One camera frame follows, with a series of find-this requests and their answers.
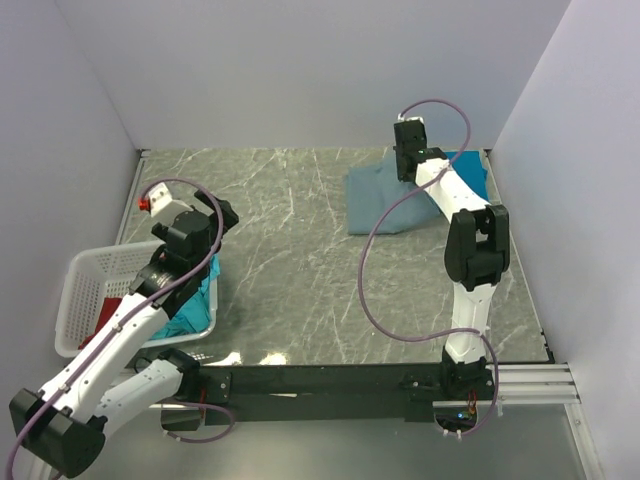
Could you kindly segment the grey-blue t-shirt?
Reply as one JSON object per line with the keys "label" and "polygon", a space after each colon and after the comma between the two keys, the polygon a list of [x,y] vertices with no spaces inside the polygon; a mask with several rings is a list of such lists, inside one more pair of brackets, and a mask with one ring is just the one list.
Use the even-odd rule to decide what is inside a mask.
{"label": "grey-blue t-shirt", "polygon": [[[394,153],[376,164],[350,168],[344,177],[347,230],[351,235],[368,235],[379,218],[416,185],[399,181]],[[378,234],[397,234],[421,227],[440,215],[424,192],[408,198],[381,223]]]}

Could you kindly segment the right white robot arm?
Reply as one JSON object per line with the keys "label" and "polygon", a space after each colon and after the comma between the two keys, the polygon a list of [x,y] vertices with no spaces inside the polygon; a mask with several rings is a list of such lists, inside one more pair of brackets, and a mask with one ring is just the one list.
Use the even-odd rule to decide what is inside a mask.
{"label": "right white robot arm", "polygon": [[464,396],[492,384],[486,369],[486,331],[491,299],[510,264],[509,213],[475,193],[439,148],[427,145],[423,119],[394,124],[398,178],[427,186],[426,193],[449,222],[445,270],[453,282],[451,328],[441,362],[441,388]]}

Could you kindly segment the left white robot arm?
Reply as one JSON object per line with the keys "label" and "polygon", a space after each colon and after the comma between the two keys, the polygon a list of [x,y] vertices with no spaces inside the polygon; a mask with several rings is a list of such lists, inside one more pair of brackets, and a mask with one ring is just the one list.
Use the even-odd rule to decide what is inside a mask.
{"label": "left white robot arm", "polygon": [[195,196],[212,214],[173,199],[163,183],[141,195],[139,207],[154,218],[152,233],[161,242],[112,316],[72,362],[38,390],[22,389],[13,397],[9,411],[16,449],[75,478],[123,424],[153,403],[187,393],[199,364],[175,349],[120,385],[111,383],[199,292],[222,237],[239,221],[227,201],[204,190]]}

